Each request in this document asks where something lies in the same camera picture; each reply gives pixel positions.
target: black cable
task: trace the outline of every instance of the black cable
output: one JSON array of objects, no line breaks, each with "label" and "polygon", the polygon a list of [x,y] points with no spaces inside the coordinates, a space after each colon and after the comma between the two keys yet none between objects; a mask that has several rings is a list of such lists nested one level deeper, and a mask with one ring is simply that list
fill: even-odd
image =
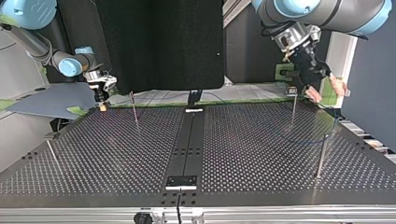
[{"label": "black cable", "polygon": [[0,51],[1,51],[1,50],[4,50],[4,49],[9,49],[9,48],[15,46],[16,44],[17,44],[17,43],[13,43],[13,44],[11,44],[11,45],[8,45],[8,46],[6,46],[6,47],[3,47],[2,49],[0,49]]}]

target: perforated metal table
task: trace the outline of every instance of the perforated metal table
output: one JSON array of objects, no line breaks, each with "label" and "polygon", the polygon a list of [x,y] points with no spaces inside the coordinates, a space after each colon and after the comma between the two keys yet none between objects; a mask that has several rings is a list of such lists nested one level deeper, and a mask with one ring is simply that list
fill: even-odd
[{"label": "perforated metal table", "polygon": [[[292,103],[137,112],[138,123],[129,108],[92,111],[51,143],[56,158],[43,144],[0,174],[0,223],[23,212],[35,221],[133,222],[142,211],[168,223],[201,220],[197,211],[206,223],[219,223],[219,214],[275,220],[274,211],[396,221],[395,165],[313,105],[299,103],[294,123]],[[196,190],[165,189],[169,176],[191,175]]]}]

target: gray sheet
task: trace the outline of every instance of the gray sheet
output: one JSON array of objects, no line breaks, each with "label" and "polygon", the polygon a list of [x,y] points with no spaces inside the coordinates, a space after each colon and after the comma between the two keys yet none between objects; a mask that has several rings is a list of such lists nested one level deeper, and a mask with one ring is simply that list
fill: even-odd
[{"label": "gray sheet", "polygon": [[93,91],[86,83],[64,83],[32,95],[7,108],[7,111],[51,118],[76,119],[67,111],[70,106],[89,109],[95,105]]}]

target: black panel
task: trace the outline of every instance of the black panel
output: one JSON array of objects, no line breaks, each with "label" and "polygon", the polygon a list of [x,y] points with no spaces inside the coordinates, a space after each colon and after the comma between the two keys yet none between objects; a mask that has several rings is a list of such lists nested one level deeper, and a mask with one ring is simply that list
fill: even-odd
[{"label": "black panel", "polygon": [[94,0],[58,0],[70,47],[91,46],[104,70],[111,69],[102,24]]},{"label": "black panel", "polygon": [[220,0],[96,3],[120,93],[222,86]]},{"label": "black panel", "polygon": [[248,6],[231,22],[227,32],[227,77],[235,83],[275,81],[283,54],[271,37],[261,35],[260,17]]}]

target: vertical metal pin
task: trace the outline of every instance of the vertical metal pin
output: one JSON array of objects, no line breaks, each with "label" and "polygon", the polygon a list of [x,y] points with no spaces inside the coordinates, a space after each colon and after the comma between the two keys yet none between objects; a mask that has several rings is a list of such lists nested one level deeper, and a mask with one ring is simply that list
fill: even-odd
[{"label": "vertical metal pin", "polygon": [[56,160],[56,162],[58,162],[58,158],[56,158],[55,151],[53,150],[52,145],[50,144],[50,140],[47,140],[46,142],[47,145],[49,146],[49,150],[50,153],[52,154],[53,159]]},{"label": "vertical metal pin", "polygon": [[133,91],[131,91],[131,93],[129,93],[129,97],[131,99],[132,108],[133,108],[133,111],[134,111],[134,121],[137,123],[138,120],[137,120],[136,107],[134,106],[134,92]]},{"label": "vertical metal pin", "polygon": [[322,148],[320,151],[320,159],[319,159],[318,170],[317,170],[317,179],[321,178],[321,171],[323,168],[324,158],[326,156],[326,149],[327,149],[328,141],[329,141],[329,135],[325,134],[323,137]]},{"label": "vertical metal pin", "polygon": [[296,115],[297,96],[298,96],[297,94],[294,96],[293,115],[291,117],[291,124],[294,124],[294,119]]}]

